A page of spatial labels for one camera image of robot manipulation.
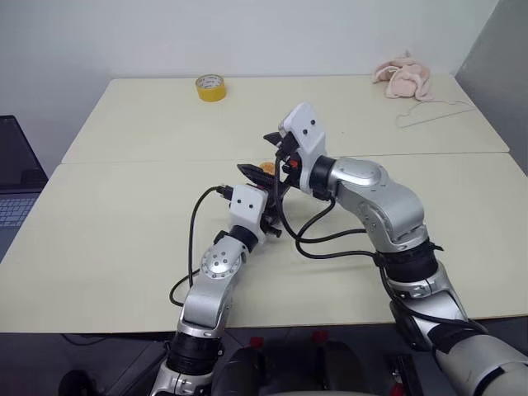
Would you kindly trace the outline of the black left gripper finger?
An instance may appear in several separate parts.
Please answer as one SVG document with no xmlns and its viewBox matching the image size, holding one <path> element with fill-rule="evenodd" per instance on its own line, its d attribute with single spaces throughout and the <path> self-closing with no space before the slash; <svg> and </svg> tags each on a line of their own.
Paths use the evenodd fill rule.
<svg viewBox="0 0 528 396">
<path fill-rule="evenodd" d="M 238 164 L 237 169 L 257 186 L 273 186 L 273 176 L 256 165 Z"/>
</svg>

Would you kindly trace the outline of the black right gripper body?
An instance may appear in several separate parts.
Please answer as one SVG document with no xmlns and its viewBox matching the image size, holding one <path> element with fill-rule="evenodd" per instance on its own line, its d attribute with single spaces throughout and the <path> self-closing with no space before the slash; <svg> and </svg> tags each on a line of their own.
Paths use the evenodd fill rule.
<svg viewBox="0 0 528 396">
<path fill-rule="evenodd" d="M 275 175 L 281 181 L 281 174 L 286 178 L 283 183 L 299 189 L 302 171 L 302 159 L 298 153 L 299 144 L 292 134 L 287 134 L 276 151 Z"/>
</svg>

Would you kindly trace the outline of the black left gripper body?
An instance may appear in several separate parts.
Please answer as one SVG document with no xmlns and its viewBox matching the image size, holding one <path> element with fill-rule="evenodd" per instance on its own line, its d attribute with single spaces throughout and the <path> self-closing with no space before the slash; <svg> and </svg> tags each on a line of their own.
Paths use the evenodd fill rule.
<svg viewBox="0 0 528 396">
<path fill-rule="evenodd" d="M 274 177 L 265 175 L 260 187 L 267 193 L 266 206 L 261 217 L 261 230 L 264 234 L 269 234 L 279 238 L 282 231 L 276 227 L 280 222 L 280 216 L 276 208 L 276 199 L 274 196 Z"/>
</svg>

